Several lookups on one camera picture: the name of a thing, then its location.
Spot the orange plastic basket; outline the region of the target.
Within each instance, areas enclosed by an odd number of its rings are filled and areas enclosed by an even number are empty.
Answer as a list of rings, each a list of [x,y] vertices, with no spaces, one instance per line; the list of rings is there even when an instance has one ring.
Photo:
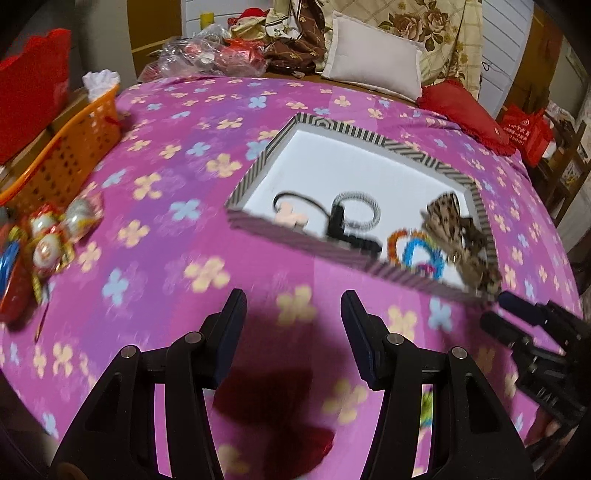
[[[68,120],[31,165],[1,192],[1,205],[22,215],[46,203],[67,207],[97,164],[121,140],[115,104],[118,90],[114,86]]]

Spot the beige pillow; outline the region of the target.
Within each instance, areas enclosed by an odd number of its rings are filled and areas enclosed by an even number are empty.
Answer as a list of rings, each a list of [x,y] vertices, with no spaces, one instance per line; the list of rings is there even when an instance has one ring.
[[[322,77],[416,101],[421,55],[416,43],[335,11]]]

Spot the red cushion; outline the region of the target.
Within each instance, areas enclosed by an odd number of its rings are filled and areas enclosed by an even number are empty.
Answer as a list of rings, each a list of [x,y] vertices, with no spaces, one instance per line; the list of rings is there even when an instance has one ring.
[[[457,78],[423,87],[417,105],[444,115],[497,155],[511,156],[516,151],[508,134]]]

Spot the red plastic bowl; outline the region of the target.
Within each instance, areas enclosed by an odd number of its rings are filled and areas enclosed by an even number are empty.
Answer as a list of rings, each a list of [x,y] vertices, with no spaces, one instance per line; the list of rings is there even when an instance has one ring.
[[[1,311],[2,324],[16,324],[29,307],[33,296],[30,272],[17,240],[8,241],[1,254]]]

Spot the silver ornament ball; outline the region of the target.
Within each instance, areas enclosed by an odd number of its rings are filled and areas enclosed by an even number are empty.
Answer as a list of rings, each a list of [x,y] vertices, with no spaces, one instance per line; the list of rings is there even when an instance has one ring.
[[[100,193],[76,197],[67,207],[61,226],[67,238],[77,242],[90,233],[104,216]]]

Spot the Santa plush toy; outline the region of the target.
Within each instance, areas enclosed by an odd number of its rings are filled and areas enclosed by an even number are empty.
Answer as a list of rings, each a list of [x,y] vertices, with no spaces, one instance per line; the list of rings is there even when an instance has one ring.
[[[245,9],[228,24],[229,34],[233,39],[266,43],[270,39],[266,33],[267,13],[268,11],[256,7]]]

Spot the floral quilt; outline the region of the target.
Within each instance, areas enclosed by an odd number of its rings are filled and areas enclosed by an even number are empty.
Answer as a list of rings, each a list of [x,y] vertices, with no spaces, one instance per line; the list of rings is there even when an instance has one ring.
[[[335,11],[421,45],[424,86],[457,78],[477,98],[483,54],[480,1],[322,1],[327,60]],[[315,74],[324,71],[325,62]]]

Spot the red shopping bag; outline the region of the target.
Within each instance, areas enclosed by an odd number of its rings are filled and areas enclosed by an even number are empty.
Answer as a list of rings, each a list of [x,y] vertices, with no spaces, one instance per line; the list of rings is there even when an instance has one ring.
[[[510,105],[501,119],[501,127],[520,151],[523,162],[536,168],[554,136],[545,117],[545,109],[525,113],[516,105]]]

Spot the wooden chair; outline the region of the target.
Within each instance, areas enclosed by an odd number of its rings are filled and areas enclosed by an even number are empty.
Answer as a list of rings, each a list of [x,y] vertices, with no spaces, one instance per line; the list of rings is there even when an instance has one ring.
[[[535,190],[558,226],[590,174],[590,124],[582,120],[574,127],[567,119],[545,113],[550,121],[556,149],[536,167],[540,175]]]

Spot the pink floral bedspread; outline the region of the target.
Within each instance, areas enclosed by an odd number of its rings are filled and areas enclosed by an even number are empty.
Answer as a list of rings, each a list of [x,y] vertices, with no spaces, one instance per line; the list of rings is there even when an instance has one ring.
[[[518,156],[499,157],[441,116],[377,95],[271,79],[167,80],[117,101],[130,127],[95,169],[99,227],[49,282],[28,326],[1,333],[7,426],[48,464],[77,410],[125,345],[169,345],[245,291],[249,316],[235,366],[311,375],[297,422],[335,435],[314,479],[356,479],[382,397],[356,371],[339,299],[354,289],[367,309],[417,345],[463,345],[527,432],[537,407],[515,389],[508,352],[467,306],[372,278],[231,229],[224,202],[256,156],[298,113],[376,131],[472,177],[493,227],[506,288],[581,310],[571,267]]]

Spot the white tissue paper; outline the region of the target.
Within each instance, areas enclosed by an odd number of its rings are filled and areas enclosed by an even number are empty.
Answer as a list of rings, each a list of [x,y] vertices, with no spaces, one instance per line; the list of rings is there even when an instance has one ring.
[[[88,72],[82,76],[82,83],[87,91],[88,99],[93,102],[120,83],[118,72],[108,69],[99,72]]]

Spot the clear plastic bag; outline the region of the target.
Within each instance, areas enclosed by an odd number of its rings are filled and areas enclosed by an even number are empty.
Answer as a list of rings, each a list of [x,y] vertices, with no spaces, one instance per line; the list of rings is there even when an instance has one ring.
[[[269,65],[262,42],[233,38],[218,24],[190,37],[171,37],[150,56],[139,83],[190,76],[260,77]]]

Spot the brown patterned cloth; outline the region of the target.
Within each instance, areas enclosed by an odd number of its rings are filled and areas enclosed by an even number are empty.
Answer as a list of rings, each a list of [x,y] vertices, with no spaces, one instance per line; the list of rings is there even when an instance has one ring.
[[[266,16],[264,50],[273,73],[311,75],[325,62],[325,15],[322,1],[293,0],[273,2]]]

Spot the red satin bow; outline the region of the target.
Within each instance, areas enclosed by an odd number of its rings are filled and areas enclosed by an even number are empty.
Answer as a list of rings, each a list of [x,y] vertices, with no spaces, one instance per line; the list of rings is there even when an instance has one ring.
[[[213,408],[219,414],[269,439],[264,479],[301,478],[334,447],[334,430],[304,418],[313,378],[312,370],[304,367],[267,372],[232,368],[215,390]]]

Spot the leopard bow scrunchie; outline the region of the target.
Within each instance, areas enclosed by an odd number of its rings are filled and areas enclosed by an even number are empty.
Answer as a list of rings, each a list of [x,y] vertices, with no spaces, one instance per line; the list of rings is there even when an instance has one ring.
[[[472,290],[489,295],[501,291],[498,268],[481,256],[487,246],[486,236],[471,217],[463,217],[454,192],[444,193],[427,205],[424,228],[456,267],[462,280]]]

